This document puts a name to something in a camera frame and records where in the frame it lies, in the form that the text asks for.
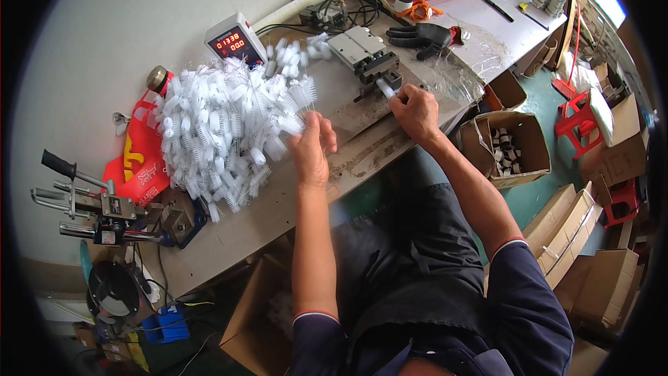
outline striped sleeve trim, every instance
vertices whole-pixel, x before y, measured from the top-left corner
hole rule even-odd
[[[325,312],[325,311],[320,311],[318,309],[311,309],[308,311],[302,311],[300,313],[295,314],[295,318],[293,319],[293,325],[295,324],[296,320],[300,319],[302,316],[307,316],[307,315],[323,315],[323,316],[328,316],[329,318],[332,318],[334,321],[339,323],[339,320],[336,319],[332,314]]]
[[[501,249],[503,249],[503,247],[510,246],[511,244],[514,244],[516,242],[519,242],[519,243],[524,244],[525,246],[529,247],[529,244],[526,243],[526,240],[524,239],[524,237],[508,238],[506,241],[501,243],[501,245],[499,246],[499,248],[496,249],[496,251],[494,251],[494,254],[492,255],[492,258],[490,258],[490,263],[492,263],[492,261],[494,260],[494,257],[496,257],[496,254],[499,251],[501,251]]]

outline red plastic stool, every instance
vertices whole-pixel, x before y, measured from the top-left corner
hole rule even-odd
[[[638,207],[640,201],[635,193],[635,178],[618,183],[610,188],[610,196],[613,198],[613,203],[607,205],[605,215],[608,217],[608,223],[603,227],[607,229],[610,226],[621,224],[628,220],[632,220],[638,215]],[[620,218],[614,217],[613,206],[617,204],[626,204],[629,206],[629,213]]]
[[[585,105],[582,109],[578,108],[576,105],[581,100],[586,99]],[[573,115],[568,115],[568,108],[572,108],[574,113]],[[568,139],[571,140],[573,147],[575,147],[577,154],[573,159],[580,158],[583,154],[587,153],[590,149],[596,146],[598,143],[603,141],[603,134],[599,130],[598,137],[594,142],[589,142],[589,133],[594,129],[598,128],[598,121],[596,116],[591,110],[589,92],[581,93],[576,96],[572,101],[568,101],[558,108],[561,110],[561,120],[555,123],[555,134],[557,137],[565,135]],[[580,143],[580,138],[575,135],[573,129],[579,128],[580,134],[587,137],[587,146],[584,147]]]

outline navy polo shirt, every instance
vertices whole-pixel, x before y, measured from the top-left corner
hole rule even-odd
[[[496,375],[503,361],[515,376],[568,372],[571,326],[523,239],[506,242],[492,256],[486,304],[490,339],[444,325],[384,324],[355,342],[350,364],[338,321],[324,311],[299,313],[290,374],[394,376],[413,357],[457,376]]]

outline dark shorts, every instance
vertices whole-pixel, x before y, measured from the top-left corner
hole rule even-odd
[[[412,151],[417,154],[409,157],[421,163],[411,165],[415,163],[409,158],[404,161],[408,165],[399,171],[399,179],[406,177],[409,186],[402,186],[394,201],[332,231],[339,318],[349,335],[372,305],[382,304],[378,311],[388,315],[389,321],[398,316],[403,321],[453,322],[459,326],[458,322],[468,322],[470,317],[452,315],[452,310],[474,303],[472,297],[482,299],[482,264],[457,197],[449,183],[420,187],[424,184],[420,177],[425,155],[438,164],[421,148]],[[434,176],[433,168],[427,168]],[[424,317],[419,306],[405,303],[406,297],[419,298],[424,292],[439,290],[444,292],[442,297],[451,292],[463,297],[420,299],[418,303],[450,304],[446,311],[436,305],[425,308],[429,316]]]

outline shirt sleeve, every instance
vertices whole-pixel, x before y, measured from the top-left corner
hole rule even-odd
[[[489,287],[495,347],[515,375],[565,375],[574,344],[571,326],[523,239],[492,256]]]
[[[345,364],[346,337],[336,318],[305,311],[293,321],[291,376],[338,375]]]

